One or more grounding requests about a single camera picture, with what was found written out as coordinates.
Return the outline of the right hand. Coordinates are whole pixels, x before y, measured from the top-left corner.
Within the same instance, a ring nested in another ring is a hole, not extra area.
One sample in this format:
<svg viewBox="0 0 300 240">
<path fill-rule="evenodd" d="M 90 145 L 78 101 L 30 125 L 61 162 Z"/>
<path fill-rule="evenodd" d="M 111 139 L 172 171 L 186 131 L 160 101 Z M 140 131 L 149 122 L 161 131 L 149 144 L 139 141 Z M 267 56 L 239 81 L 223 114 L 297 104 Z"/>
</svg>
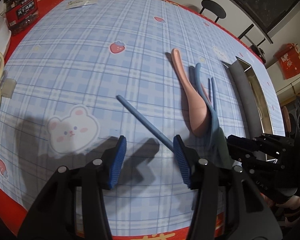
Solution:
<svg viewBox="0 0 300 240">
<path fill-rule="evenodd" d="M 268 207 L 272 210 L 273 214 L 279 219 L 281 225 L 291 226 L 298 219 L 300 219 L 300 215 L 295 220 L 288 220 L 289 217 L 294 216 L 300 212 L 300 197 L 292 196 L 287 202 L 284 204 L 276 204 L 274 201 L 269 199 L 264 194 L 261 196 L 266 201 Z"/>
</svg>

